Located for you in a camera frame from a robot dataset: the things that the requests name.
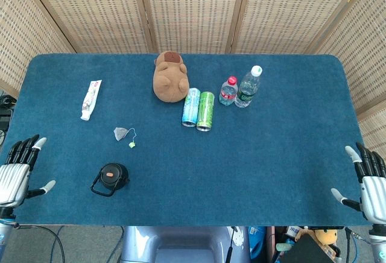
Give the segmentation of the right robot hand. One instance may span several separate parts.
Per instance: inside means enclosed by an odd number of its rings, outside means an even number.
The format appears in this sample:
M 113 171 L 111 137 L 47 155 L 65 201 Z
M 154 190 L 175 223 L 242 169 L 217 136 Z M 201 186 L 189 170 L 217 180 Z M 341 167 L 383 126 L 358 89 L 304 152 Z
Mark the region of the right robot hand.
M 375 151 L 368 150 L 361 143 L 356 143 L 357 150 L 345 146 L 351 158 L 361 189 L 361 201 L 354 201 L 343 196 L 337 189 L 331 193 L 342 205 L 361 212 L 372 224 L 385 224 L 385 161 Z

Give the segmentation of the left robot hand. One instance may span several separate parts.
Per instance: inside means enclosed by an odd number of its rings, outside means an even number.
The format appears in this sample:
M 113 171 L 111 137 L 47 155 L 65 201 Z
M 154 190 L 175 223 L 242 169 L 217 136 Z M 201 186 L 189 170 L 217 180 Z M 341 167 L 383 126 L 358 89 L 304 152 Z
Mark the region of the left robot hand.
M 5 163 L 1 165 L 1 208 L 14 209 L 24 200 L 45 195 L 55 186 L 51 180 L 38 189 L 29 189 L 30 175 L 46 138 L 34 135 L 16 142 L 9 150 Z

